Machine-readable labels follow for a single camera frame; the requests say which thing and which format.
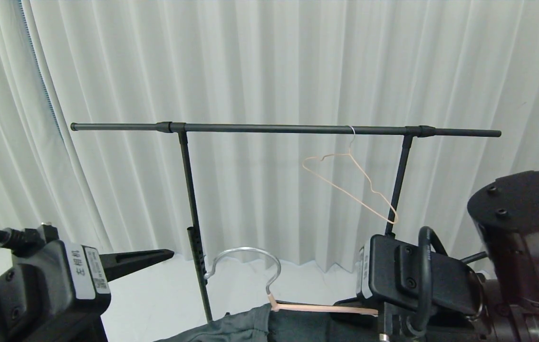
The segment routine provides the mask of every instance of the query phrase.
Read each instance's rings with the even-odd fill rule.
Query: curtain fold
[[[190,255],[178,138],[71,122],[502,130],[414,140],[395,232],[429,225],[456,257],[481,247],[469,196],[539,169],[539,2],[0,2],[0,65],[0,227],[47,219],[103,251]],[[300,166],[350,138],[190,133],[208,256],[249,245],[352,270],[385,222]],[[388,198],[401,143],[352,145]],[[346,158],[311,167],[388,212]]]

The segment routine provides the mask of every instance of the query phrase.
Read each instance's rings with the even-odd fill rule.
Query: black garment
[[[272,312],[269,304],[225,316],[157,342],[376,342],[370,329],[333,321],[328,313]]]

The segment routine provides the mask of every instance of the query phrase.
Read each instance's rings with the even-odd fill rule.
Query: qr code
[[[96,288],[107,289],[107,282],[104,279],[98,279],[98,278],[93,278],[93,279],[94,279],[94,286]]]

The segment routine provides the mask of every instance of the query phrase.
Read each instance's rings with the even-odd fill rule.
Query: white floor
[[[209,279],[213,318],[236,314],[267,303],[265,284],[276,270],[262,260],[242,264],[224,258]],[[322,273],[313,262],[296,266],[282,262],[272,284],[277,299],[333,304],[355,296],[356,275],[338,266]],[[109,341],[148,342],[206,324],[200,290],[191,260],[176,255],[148,269],[110,283],[111,305],[102,315]]]

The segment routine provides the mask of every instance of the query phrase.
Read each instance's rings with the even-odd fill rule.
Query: silver hanger hook
[[[266,255],[266,256],[270,257],[274,261],[274,263],[276,264],[276,274],[273,277],[269,278],[269,281],[268,281],[267,285],[265,285],[265,292],[267,292],[267,294],[270,295],[271,294],[270,289],[269,289],[270,285],[272,284],[272,282],[274,282],[274,281],[276,281],[276,279],[278,279],[278,276],[280,275],[280,272],[282,271],[282,265],[280,264],[280,260],[278,260],[278,258],[271,255],[270,252],[268,252],[268,251],[266,251],[264,249],[260,249],[260,248],[237,247],[237,248],[231,248],[231,249],[226,249],[226,250],[222,251],[221,253],[219,253],[219,255],[217,255],[215,260],[213,260],[213,262],[212,262],[212,270],[210,272],[207,272],[204,275],[204,279],[208,279],[209,277],[212,277],[212,275],[215,274],[215,271],[217,271],[217,263],[219,262],[219,260],[224,258],[226,255],[229,255],[229,254],[235,253],[235,252],[261,253],[263,255]]]
[[[348,127],[352,128],[352,132],[354,133],[354,136],[352,137],[352,140],[350,140],[349,148],[351,149],[352,148],[352,143],[354,143],[354,139],[356,139],[356,130],[352,126],[348,126]]]

